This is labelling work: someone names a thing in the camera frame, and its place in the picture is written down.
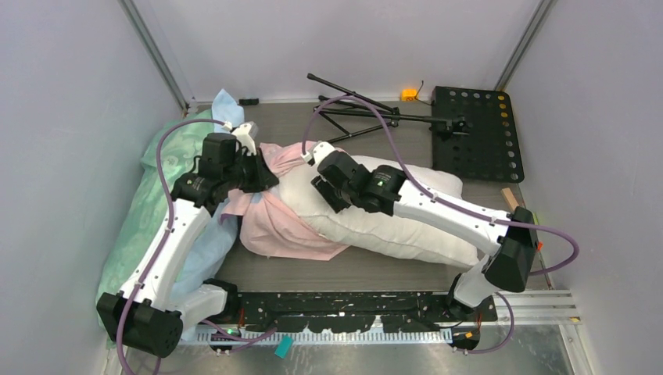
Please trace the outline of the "white pillow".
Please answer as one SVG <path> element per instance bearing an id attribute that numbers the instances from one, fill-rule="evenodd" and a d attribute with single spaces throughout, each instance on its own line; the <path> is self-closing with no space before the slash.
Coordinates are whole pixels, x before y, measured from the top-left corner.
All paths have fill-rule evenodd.
<path id="1" fill-rule="evenodd" d="M 277 196 L 320 238 L 363 248 L 397 259 L 414 259 L 469 268 L 478 262 L 474 245 L 443 230 L 415 220 L 350 207 L 336 213 L 311 181 L 316 170 L 299 151 L 271 160 L 279 179 Z"/>

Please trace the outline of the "pink pillowcase with blue script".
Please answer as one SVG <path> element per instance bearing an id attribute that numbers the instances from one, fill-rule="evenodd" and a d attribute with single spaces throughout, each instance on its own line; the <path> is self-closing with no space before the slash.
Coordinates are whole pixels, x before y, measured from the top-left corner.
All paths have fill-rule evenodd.
<path id="1" fill-rule="evenodd" d="M 290 187 L 283 184 L 286 177 L 294 176 L 295 169 L 305 166 L 302 145 L 301 142 L 287 146 L 262 143 L 260 151 L 268 170 L 278 178 L 278 184 L 258 193 L 230 191 L 219 221 L 239 217 L 242 221 L 240 242 L 257 255 L 329 261 L 349 246 L 329 240 L 299 214 L 304 209 L 329 213 L 331 207 L 310 182 L 295 182 Z"/>

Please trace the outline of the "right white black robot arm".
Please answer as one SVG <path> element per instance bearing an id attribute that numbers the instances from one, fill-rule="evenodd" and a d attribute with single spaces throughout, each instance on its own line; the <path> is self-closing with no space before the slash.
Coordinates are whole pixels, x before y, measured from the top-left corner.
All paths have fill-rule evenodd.
<path id="1" fill-rule="evenodd" d="M 354 161 L 324 162 L 314 166 L 314 172 L 311 184 L 336 212 L 358 208 L 413 220 L 484 252 L 482 259 L 454 278 L 446 296 L 446 310 L 455 320 L 467 320 L 497 292 L 525 290 L 538 246 L 533 215 L 527 209 L 490 211 L 454 197 L 444 205 L 438 201 L 441 193 L 389 165 L 369 170 Z"/>

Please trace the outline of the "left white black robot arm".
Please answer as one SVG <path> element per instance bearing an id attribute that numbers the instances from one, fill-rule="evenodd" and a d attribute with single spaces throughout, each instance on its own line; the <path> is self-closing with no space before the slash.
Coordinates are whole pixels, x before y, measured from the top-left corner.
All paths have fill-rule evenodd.
<path id="1" fill-rule="evenodd" d="M 141 262 L 118 292 L 103 293 L 97 301 L 109 338 L 119 348 L 163 359 L 183 332 L 203 320 L 233 322 L 240 304 L 231 283 L 208 279 L 181 298 L 172 298 L 171 292 L 195 239 L 229 191 L 257 193 L 277 183 L 249 131 L 209 134 L 194 169 L 167 191 L 167 214 Z"/>

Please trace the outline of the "light blue pillow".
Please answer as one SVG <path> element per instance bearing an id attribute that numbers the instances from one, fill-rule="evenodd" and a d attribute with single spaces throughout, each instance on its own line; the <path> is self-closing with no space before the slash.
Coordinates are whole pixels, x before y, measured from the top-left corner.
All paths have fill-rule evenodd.
<path id="1" fill-rule="evenodd" d="M 211 118 L 237 127 L 245 122 L 245 113 L 237 101 L 222 89 L 212 101 Z M 195 239 L 172 287 L 170 293 L 172 299 L 182 299 L 201 287 L 205 280 L 215 276 L 231 250 L 238 236 L 238 219 L 232 216 L 220 220 L 226 205 L 226 202 L 219 204 L 210 222 Z"/>

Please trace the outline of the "yellow small block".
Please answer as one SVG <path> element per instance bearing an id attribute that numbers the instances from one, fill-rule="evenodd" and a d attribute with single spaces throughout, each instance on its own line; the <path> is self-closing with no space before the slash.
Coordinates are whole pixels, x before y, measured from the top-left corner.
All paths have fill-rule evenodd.
<path id="1" fill-rule="evenodd" d="M 424 87 L 425 82 L 421 80 L 421 83 L 418 88 L 407 88 L 403 89 L 400 92 L 400 101 L 401 102 L 423 102 L 423 99 L 420 98 L 420 93 Z"/>

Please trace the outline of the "black perforated metal plate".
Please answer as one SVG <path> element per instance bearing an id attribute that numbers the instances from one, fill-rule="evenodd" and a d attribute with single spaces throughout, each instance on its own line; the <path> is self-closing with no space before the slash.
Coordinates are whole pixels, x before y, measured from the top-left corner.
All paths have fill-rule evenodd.
<path id="1" fill-rule="evenodd" d="M 511 98 L 504 91 L 437 86 L 431 112 L 432 168 L 463 179 L 525 179 Z"/>

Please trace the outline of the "wooden small block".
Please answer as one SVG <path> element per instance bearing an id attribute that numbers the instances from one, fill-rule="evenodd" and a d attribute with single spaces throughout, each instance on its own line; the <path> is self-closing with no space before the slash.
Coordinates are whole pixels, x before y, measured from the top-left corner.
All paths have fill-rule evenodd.
<path id="1" fill-rule="evenodd" d="M 502 194 L 504 201 L 506 202 L 511 212 L 514 212 L 516 208 L 520 206 L 519 201 L 517 200 L 514 192 L 510 188 L 505 187 L 500 190 L 500 193 Z"/>

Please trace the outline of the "teal tape piece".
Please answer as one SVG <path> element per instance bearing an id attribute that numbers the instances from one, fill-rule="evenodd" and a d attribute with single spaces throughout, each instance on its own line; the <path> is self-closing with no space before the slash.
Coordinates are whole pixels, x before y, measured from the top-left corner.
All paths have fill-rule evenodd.
<path id="1" fill-rule="evenodd" d="M 293 342 L 294 340 L 292 337 L 284 335 L 279 341 L 278 346 L 274 351 L 274 354 L 280 359 L 285 359 L 286 356 L 288 355 L 290 348 L 293 345 Z"/>

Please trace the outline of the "black paint-chipped base rail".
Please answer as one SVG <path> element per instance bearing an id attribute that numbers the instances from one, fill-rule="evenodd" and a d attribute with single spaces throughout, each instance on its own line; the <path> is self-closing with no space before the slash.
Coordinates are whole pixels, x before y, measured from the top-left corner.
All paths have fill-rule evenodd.
<path id="1" fill-rule="evenodd" d="M 459 321 L 444 299 L 427 291 L 245 292 L 228 322 L 255 332 L 437 332 Z"/>

